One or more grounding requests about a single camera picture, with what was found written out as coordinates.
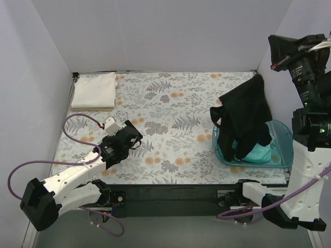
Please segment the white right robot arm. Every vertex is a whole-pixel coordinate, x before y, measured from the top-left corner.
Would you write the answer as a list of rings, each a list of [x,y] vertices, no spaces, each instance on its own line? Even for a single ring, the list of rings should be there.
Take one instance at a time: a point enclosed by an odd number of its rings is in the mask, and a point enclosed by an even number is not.
[[[319,214],[324,181],[330,172],[330,38],[300,39],[270,35],[271,69],[289,71],[303,104],[292,118],[294,159],[287,191],[276,195],[254,180],[240,180],[234,199],[261,207],[263,216],[281,228],[298,226],[324,231]]]

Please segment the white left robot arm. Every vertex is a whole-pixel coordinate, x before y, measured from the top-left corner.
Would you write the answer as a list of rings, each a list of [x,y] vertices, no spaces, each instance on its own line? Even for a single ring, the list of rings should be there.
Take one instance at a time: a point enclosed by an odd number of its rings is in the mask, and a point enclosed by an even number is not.
[[[60,215],[72,209],[87,204],[103,207],[110,202],[111,189],[105,182],[87,180],[127,159],[129,151],[141,145],[143,135],[129,120],[121,127],[109,118],[104,130],[106,136],[101,143],[78,165],[42,181],[34,178],[27,184],[20,208],[37,231],[49,228]]]

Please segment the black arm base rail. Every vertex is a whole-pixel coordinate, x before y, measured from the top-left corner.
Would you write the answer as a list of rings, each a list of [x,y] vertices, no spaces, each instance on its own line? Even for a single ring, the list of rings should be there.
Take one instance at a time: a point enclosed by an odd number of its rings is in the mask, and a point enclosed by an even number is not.
[[[124,203],[114,210],[117,218],[214,216],[237,203],[219,198],[234,192],[234,184],[110,184],[114,198]]]

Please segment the black t-shirt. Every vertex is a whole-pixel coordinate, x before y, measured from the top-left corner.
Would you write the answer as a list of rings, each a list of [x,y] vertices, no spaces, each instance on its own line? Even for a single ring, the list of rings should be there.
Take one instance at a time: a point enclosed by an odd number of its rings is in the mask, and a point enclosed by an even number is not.
[[[226,161],[234,160],[232,144],[236,141],[259,142],[261,145],[272,141],[266,124],[272,114],[265,98],[264,80],[256,74],[248,81],[219,97],[221,106],[211,107],[210,117],[219,128],[217,144]]]

